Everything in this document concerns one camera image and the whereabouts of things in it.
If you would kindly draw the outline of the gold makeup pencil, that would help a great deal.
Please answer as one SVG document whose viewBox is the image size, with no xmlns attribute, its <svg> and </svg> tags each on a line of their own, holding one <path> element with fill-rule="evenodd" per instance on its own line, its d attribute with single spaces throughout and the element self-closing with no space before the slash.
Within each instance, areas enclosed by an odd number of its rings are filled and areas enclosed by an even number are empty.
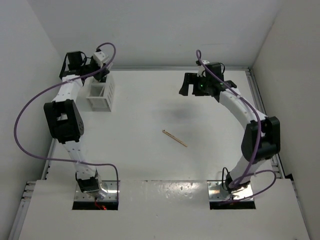
<svg viewBox="0 0 320 240">
<path fill-rule="evenodd" d="M 171 133 L 167 132 L 165 129 L 162 130 L 162 133 L 164 133 L 165 135 L 167 135 L 168 137 L 170 137 L 171 139 L 175 140 L 176 142 L 178 142 L 179 144 L 183 145 L 184 147 L 188 147 L 188 145 L 186 143 L 184 143 L 183 141 L 181 141 L 180 139 L 178 139 L 177 137 L 175 137 L 174 135 L 172 135 Z"/>
</svg>

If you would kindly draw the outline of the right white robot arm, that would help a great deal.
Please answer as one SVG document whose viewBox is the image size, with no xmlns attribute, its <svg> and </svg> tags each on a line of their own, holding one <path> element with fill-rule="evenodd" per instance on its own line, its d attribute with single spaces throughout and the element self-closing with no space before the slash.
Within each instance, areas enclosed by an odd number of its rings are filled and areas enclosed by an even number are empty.
<svg viewBox="0 0 320 240">
<path fill-rule="evenodd" d="M 248 185 L 259 168 L 281 149 L 280 121 L 257 110 L 231 80 L 224 79 L 222 63 L 197 60 L 197 73 L 187 72 L 179 94 L 187 96 L 189 87 L 196 97 L 213 97 L 238 120 L 244 129 L 241 157 L 222 184 L 228 192 Z"/>
</svg>

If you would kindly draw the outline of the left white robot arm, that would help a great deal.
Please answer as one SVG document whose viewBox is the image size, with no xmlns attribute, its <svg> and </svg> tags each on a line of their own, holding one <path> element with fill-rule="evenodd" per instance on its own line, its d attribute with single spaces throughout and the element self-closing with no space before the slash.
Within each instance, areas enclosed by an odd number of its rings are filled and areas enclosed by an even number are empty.
<svg viewBox="0 0 320 240">
<path fill-rule="evenodd" d="M 59 74 L 62 85 L 51 101 L 43 109 L 51 136 L 58 140 L 75 161 L 75 179 L 82 193 L 97 196 L 101 192 L 101 180 L 97 168 L 85 164 L 83 141 L 85 126 L 76 105 L 80 89 L 86 76 L 100 70 L 109 60 L 108 55 L 97 49 L 88 61 L 81 51 L 68 52 Z"/>
</svg>

